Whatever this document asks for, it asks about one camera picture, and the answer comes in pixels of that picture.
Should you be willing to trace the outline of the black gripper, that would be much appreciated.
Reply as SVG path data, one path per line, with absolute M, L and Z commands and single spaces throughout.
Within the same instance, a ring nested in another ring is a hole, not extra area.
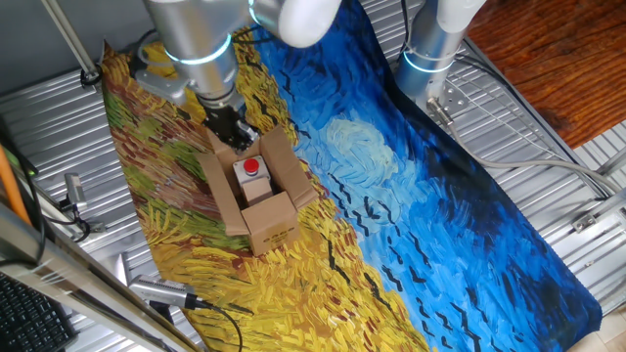
M 256 127 L 242 119 L 245 101 L 241 95 L 230 95 L 223 99 L 202 99 L 205 112 L 203 125 L 215 135 L 223 135 L 222 142 L 235 153 L 243 153 L 245 144 L 251 146 L 258 138 Z

